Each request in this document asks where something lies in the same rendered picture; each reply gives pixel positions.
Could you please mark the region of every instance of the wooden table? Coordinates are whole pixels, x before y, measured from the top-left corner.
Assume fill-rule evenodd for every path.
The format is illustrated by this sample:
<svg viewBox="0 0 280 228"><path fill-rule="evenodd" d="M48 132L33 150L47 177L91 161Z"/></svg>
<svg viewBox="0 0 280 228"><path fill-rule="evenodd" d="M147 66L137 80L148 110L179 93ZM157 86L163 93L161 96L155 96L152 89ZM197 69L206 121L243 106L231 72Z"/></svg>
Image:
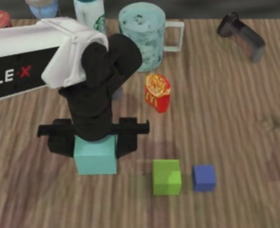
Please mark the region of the wooden table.
<svg viewBox="0 0 280 228"><path fill-rule="evenodd" d="M183 51L156 69L171 82L165 114L145 103L144 74L124 85L115 119L149 119L151 132L119 160L118 175L78 176L72 159L36 138L39 124L69 116L57 91L0 101L0 228L280 228L280 20L246 20L267 44L257 64L217 36L219 22L185 20ZM180 159L181 195L152 197L156 158ZM194 193L191 168L206 163L217 187Z"/></svg>

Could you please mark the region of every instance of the mug handle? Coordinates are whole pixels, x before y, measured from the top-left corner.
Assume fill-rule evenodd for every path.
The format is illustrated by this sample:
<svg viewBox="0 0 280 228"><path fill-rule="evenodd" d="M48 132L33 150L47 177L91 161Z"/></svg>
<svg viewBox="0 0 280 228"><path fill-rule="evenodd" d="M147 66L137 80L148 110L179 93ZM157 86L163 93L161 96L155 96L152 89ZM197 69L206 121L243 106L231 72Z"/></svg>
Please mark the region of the mug handle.
<svg viewBox="0 0 280 228"><path fill-rule="evenodd" d="M166 21L165 22L165 28L179 28L180 34L179 34L179 44L178 46L164 46L164 51L169 52L179 52L182 48L182 40L183 40L183 34L184 34L184 22L182 21Z"/></svg>

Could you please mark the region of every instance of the hammer head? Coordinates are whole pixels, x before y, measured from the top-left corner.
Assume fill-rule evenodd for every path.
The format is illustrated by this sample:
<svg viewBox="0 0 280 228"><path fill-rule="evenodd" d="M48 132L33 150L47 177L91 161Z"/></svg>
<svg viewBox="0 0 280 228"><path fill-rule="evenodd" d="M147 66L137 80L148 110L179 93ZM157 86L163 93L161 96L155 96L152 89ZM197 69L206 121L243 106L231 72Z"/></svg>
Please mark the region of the hammer head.
<svg viewBox="0 0 280 228"><path fill-rule="evenodd" d="M233 35L233 32L230 31L230 25L233 24L234 21L239 20L239 16L237 13L228 13L221 21L220 25L217 28L217 33L221 37L230 37Z"/></svg>

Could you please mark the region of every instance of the blue cube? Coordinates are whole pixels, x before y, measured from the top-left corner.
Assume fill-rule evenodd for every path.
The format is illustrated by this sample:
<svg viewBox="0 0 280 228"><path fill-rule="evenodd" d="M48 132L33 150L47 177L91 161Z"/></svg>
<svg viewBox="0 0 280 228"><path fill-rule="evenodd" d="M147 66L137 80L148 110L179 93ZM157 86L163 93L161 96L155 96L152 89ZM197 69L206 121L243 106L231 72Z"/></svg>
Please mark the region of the blue cube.
<svg viewBox="0 0 280 228"><path fill-rule="evenodd" d="M116 136L95 142L75 137L74 160L79 175L116 174Z"/></svg>
<svg viewBox="0 0 280 228"><path fill-rule="evenodd" d="M194 165L194 191L213 191L216 186L216 175L213 165Z"/></svg>

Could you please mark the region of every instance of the mcdonald's logo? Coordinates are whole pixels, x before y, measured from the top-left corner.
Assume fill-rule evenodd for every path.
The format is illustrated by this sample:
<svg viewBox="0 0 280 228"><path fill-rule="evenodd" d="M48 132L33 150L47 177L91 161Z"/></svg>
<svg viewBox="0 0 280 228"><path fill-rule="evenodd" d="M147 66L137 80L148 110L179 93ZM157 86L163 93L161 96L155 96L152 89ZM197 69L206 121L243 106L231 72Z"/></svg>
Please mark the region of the mcdonald's logo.
<svg viewBox="0 0 280 228"><path fill-rule="evenodd" d="M150 92L146 93L145 99L147 101L149 101L151 104L154 104L154 100L155 100L155 107L157 108L157 106L158 106L157 99Z"/></svg>

